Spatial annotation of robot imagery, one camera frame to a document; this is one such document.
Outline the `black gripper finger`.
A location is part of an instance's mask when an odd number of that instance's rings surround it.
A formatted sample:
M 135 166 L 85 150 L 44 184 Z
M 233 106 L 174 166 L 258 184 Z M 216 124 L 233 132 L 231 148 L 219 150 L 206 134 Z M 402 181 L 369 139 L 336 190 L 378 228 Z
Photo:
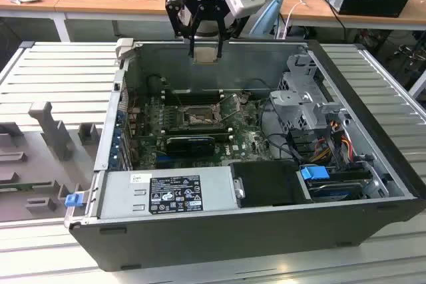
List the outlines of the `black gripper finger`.
M 218 48 L 217 48 L 217 59 L 222 57 L 222 47 L 224 41 L 230 40 L 231 38 L 238 38 L 248 22 L 248 16 L 234 19 L 229 27 L 225 25 L 225 12 L 221 7 L 216 6 L 216 22 L 218 26 Z
M 188 55 L 194 57 L 195 35 L 201 23 L 202 9 L 193 0 L 166 0 L 166 12 L 172 25 L 174 35 L 190 41 Z M 187 9 L 190 12 L 189 23 L 185 25 L 180 19 L 180 12 Z

